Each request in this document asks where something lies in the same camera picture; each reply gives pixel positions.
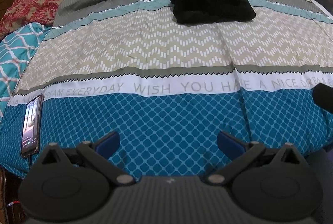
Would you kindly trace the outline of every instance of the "phone screen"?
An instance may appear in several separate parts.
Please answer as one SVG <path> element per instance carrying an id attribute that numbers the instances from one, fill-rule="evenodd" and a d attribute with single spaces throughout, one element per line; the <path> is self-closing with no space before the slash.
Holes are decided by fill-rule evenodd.
<path id="1" fill-rule="evenodd" d="M 27 103 L 22 131 L 22 156 L 31 152 L 35 153 L 38 150 L 39 117 L 43 98 L 43 95 L 39 95 Z"/>

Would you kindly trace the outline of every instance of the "blue diamond pattern fabric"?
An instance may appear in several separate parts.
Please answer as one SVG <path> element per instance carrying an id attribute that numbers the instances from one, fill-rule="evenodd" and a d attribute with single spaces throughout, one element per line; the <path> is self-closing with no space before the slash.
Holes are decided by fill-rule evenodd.
<path id="1" fill-rule="evenodd" d="M 39 23 L 30 23 L 1 41 L 0 121 L 16 84 L 49 30 Z"/>
<path id="2" fill-rule="evenodd" d="M 333 142 L 332 116 L 314 105 L 311 93 L 241 89 L 209 95 L 147 98 L 115 93 L 49 99 L 43 104 L 41 148 L 49 142 L 75 147 L 117 130 L 121 145 L 109 161 L 137 179 L 204 174 L 224 166 L 229 159 L 217 148 L 220 130 L 274 148 L 289 141 L 307 154 Z M 20 177 L 28 171 L 19 153 L 24 112 L 23 104 L 8 106 L 0 124 L 0 163 Z"/>

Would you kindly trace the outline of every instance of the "phone case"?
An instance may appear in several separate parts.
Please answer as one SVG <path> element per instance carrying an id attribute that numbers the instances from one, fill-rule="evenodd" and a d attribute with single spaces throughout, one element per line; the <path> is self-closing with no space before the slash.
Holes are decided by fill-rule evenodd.
<path id="1" fill-rule="evenodd" d="M 36 131 L 38 131 L 37 135 L 36 135 L 36 147 L 30 151 L 27 151 L 27 152 L 22 152 L 22 138 L 23 138 L 23 134 L 22 134 L 22 137 L 21 137 L 21 157 L 22 158 L 27 158 L 28 156 L 30 155 L 33 155 L 33 154 L 37 154 L 39 152 L 39 149 L 40 149 L 40 124 L 41 124 L 41 117 L 42 117 L 42 106 L 43 106 L 43 101 L 44 101 L 44 95 L 43 94 L 40 94 L 38 96 L 36 96 L 34 99 L 30 100 L 27 105 L 34 101 L 36 98 L 39 98 L 40 97 L 40 102 L 39 102 L 39 105 L 37 107 L 37 116 L 36 116 Z"/>

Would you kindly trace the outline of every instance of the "black fabric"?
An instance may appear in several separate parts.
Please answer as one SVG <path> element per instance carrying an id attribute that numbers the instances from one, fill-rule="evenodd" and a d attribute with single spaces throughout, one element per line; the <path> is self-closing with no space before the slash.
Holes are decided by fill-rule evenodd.
<path id="1" fill-rule="evenodd" d="M 180 24 L 246 22 L 255 18 L 248 0 L 170 0 Z"/>

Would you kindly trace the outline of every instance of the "beige zigzag pattern fabric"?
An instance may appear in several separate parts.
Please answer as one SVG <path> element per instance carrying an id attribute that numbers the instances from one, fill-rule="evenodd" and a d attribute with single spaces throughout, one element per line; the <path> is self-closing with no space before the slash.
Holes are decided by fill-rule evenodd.
<path id="1" fill-rule="evenodd" d="M 333 25 L 255 7 L 251 22 L 178 25 L 169 7 L 93 21 L 42 42 L 16 92 L 71 74 L 124 67 L 333 67 Z"/>

